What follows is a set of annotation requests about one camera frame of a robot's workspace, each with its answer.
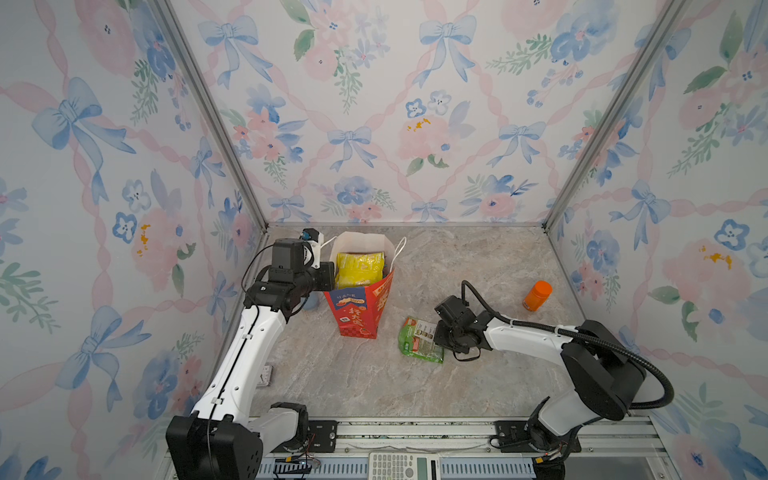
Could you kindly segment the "light green snack bag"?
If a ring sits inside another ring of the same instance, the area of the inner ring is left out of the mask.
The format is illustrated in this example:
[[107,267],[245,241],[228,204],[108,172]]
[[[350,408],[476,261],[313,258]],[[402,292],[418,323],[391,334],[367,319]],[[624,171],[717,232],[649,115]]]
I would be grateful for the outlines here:
[[398,333],[399,351],[411,358],[442,364],[444,348],[435,342],[437,325],[415,317],[407,317]]

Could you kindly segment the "yellow chips snack bag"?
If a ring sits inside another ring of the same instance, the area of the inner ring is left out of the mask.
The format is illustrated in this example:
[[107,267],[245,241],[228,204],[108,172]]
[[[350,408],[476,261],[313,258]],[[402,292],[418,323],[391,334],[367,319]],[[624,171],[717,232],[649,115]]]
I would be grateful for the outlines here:
[[383,279],[385,265],[383,252],[339,253],[336,257],[336,288],[373,285]]

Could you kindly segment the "red paper gift bag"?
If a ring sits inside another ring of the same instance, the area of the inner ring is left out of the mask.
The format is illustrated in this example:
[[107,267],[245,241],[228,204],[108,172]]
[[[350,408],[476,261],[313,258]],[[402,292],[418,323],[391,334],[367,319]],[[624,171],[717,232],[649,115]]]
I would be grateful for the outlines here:
[[[406,243],[406,238],[393,244],[383,234],[350,231],[335,238],[330,256],[335,265],[335,289],[327,292],[325,297],[341,335],[364,339],[377,337],[378,326],[395,276],[395,262]],[[376,252],[383,252],[385,255],[386,265],[381,281],[365,287],[336,288],[336,257],[339,253]]]

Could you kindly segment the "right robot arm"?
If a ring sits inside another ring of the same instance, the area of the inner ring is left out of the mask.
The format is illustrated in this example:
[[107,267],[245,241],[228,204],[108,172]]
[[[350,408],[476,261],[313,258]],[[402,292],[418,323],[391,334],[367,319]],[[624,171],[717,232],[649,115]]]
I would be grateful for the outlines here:
[[624,419],[647,378],[647,369],[596,322],[556,327],[502,319],[489,310],[476,314],[456,296],[447,297],[435,311],[435,342],[457,355],[509,351],[567,372],[569,388],[542,400],[518,438],[540,452],[556,449],[589,423]]

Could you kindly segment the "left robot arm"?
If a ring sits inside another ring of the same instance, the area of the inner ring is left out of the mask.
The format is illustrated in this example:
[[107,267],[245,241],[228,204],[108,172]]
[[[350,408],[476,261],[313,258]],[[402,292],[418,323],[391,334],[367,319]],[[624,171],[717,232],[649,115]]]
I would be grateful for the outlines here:
[[210,386],[165,434],[180,479],[253,479],[263,456],[304,450],[310,427],[304,405],[278,402],[256,421],[250,409],[271,350],[290,318],[315,292],[333,290],[335,266],[321,259],[324,236],[314,228],[268,246],[269,265],[245,291],[237,331]]

